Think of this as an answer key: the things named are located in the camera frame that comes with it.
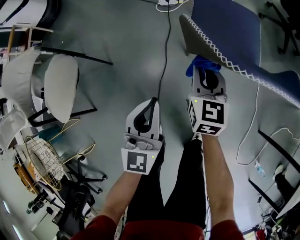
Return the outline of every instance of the fluorescent light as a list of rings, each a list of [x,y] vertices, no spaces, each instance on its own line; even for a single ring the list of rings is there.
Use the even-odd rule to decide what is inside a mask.
[[[6,204],[5,201],[3,201],[3,204],[4,204],[4,207],[5,207],[5,210],[6,212],[8,212],[10,214],[10,211],[9,211],[9,208],[8,208],[8,205]]]
[[[24,238],[22,238],[22,236],[21,236],[19,230],[18,230],[14,225],[13,225],[13,228],[14,228],[15,233],[18,235],[18,238],[19,238],[20,240],[24,240]]]

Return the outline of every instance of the floor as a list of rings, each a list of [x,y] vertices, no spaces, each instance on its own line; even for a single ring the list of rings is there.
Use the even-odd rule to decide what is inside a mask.
[[[237,0],[254,12],[263,9],[261,0]],[[168,67],[162,82],[161,122],[166,138],[165,162],[161,169],[161,190],[166,202],[176,182],[179,156],[183,143],[190,139],[191,127],[186,111],[191,79],[185,71],[194,58],[185,56],[184,40],[179,25],[181,14],[191,14],[193,1],[189,1],[171,13],[172,32],[168,45]],[[60,17],[53,26],[54,33],[47,35],[47,46],[86,53],[93,57],[111,60],[114,66],[78,59],[80,81],[74,111],[85,110],[90,102],[98,112],[81,117],[81,122],[65,134],[69,149],[83,149],[95,142],[96,148],[88,155],[89,176],[108,175],[101,184],[104,192],[96,195],[95,209],[101,209],[105,196],[123,172],[121,147],[125,132],[126,116],[141,102],[157,95],[158,80],[164,65],[164,44],[167,36],[167,14],[155,10],[154,4],[138,0],[90,1],[63,0]],[[293,57],[291,50],[284,56],[277,54],[277,45],[283,43],[283,32],[272,23],[262,22],[262,67],[271,72],[282,70],[300,71],[300,60]],[[270,146],[260,157],[267,177],[262,179],[254,165],[244,167],[235,163],[237,148],[247,131],[255,111],[257,84],[228,69],[222,68],[226,79],[230,104],[230,117],[226,130],[219,140],[235,183],[234,210],[241,230],[253,227],[261,221],[258,194],[248,183],[248,178],[267,190],[273,183],[272,175],[277,164],[284,160]],[[300,112],[279,95],[261,87],[258,110],[253,127],[240,150],[239,161],[250,162],[265,141],[257,133],[266,134],[279,127],[289,127],[300,135]],[[287,131],[274,136],[291,154],[297,141]],[[288,168],[288,179],[296,184],[299,175]],[[280,194],[273,185],[268,191],[276,200]],[[264,209],[268,205],[263,200]]]

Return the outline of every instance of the plastic bottle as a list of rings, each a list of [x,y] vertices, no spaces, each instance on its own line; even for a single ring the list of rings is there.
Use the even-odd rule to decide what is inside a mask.
[[[258,174],[262,177],[265,178],[266,177],[266,173],[264,172],[264,169],[262,168],[262,166],[259,164],[259,162],[256,160],[255,161],[255,168],[258,171]]]

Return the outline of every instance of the wire basket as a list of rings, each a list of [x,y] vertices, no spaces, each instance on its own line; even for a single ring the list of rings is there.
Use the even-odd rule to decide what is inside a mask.
[[[71,119],[70,121],[74,121],[70,126],[65,127],[65,124],[62,127],[62,130],[54,136],[49,141],[45,141],[39,137],[32,138],[31,136],[26,137],[26,152],[29,159],[29,162],[32,163],[34,167],[34,175],[35,180],[42,180],[50,187],[55,190],[61,190],[60,180],[65,175],[63,165],[72,160],[77,156],[87,155],[93,151],[96,144],[93,144],[86,149],[80,151],[76,155],[70,157],[68,160],[63,162],[54,147],[51,145],[51,141],[56,138],[58,135],[62,134],[68,128],[76,124],[80,119]]]

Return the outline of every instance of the red object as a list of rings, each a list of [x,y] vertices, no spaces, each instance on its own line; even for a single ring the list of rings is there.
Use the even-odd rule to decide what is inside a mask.
[[[266,236],[264,235],[264,230],[258,230],[255,234],[257,240],[266,240]]]
[[[98,216],[72,240],[113,240],[116,224],[109,217]],[[236,223],[227,220],[211,230],[211,240],[243,240]],[[129,222],[121,240],[204,240],[203,229],[189,223],[167,220]]]

